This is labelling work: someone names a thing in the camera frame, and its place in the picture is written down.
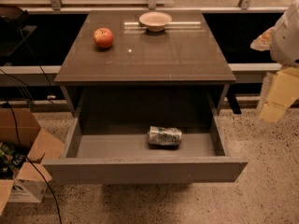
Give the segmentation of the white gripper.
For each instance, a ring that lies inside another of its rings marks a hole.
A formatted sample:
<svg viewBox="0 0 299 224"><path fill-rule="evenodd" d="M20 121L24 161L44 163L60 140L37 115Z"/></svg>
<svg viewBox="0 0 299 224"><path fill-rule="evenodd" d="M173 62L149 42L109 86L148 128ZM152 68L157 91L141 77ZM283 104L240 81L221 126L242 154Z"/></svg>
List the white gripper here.
<svg viewBox="0 0 299 224"><path fill-rule="evenodd" d="M273 61L288 67L275 74L267 73L263 80L259 118L276 123L287 109L299 99L299 0L271 27L254 39L250 47L258 51L270 50Z"/></svg>

